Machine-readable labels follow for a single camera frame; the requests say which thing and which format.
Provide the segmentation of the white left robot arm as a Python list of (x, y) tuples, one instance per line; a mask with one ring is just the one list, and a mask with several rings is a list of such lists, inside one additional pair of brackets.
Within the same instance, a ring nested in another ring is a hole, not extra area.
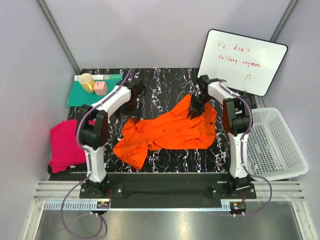
[(110, 137), (110, 117), (129, 116), (136, 124), (142, 114), (139, 100), (145, 93), (144, 80), (122, 80), (98, 102), (80, 107), (75, 134), (78, 146), (84, 150), (87, 165), (86, 179), (81, 185), (97, 198), (108, 193), (104, 145)]

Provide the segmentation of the orange t shirt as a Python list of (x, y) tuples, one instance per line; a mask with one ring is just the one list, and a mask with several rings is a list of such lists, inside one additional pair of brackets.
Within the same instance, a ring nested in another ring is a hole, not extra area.
[(129, 119), (113, 153), (121, 161), (141, 170), (148, 151), (209, 148), (216, 138), (217, 111), (206, 103), (203, 114), (188, 118), (191, 97), (186, 95), (172, 110), (155, 119), (138, 122)]

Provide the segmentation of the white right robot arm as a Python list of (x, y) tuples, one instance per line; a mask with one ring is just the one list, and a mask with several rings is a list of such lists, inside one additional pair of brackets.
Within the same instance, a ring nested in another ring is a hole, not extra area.
[(253, 124), (252, 104), (247, 93), (239, 95), (224, 86), (224, 82), (222, 79), (210, 79), (208, 75), (201, 75), (197, 79), (200, 94), (191, 96), (187, 117), (194, 119), (202, 115), (210, 99), (216, 99), (222, 104), (222, 125), (230, 143), (227, 192), (236, 199), (243, 195), (251, 184), (247, 142)]

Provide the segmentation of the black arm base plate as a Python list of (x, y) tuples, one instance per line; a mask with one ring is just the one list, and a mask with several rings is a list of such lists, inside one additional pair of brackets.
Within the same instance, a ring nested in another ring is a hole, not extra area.
[(103, 196), (85, 190), (81, 199), (111, 199), (115, 209), (173, 210), (217, 209), (222, 200), (255, 200), (254, 184), (229, 193), (228, 173), (108, 173), (108, 192)]

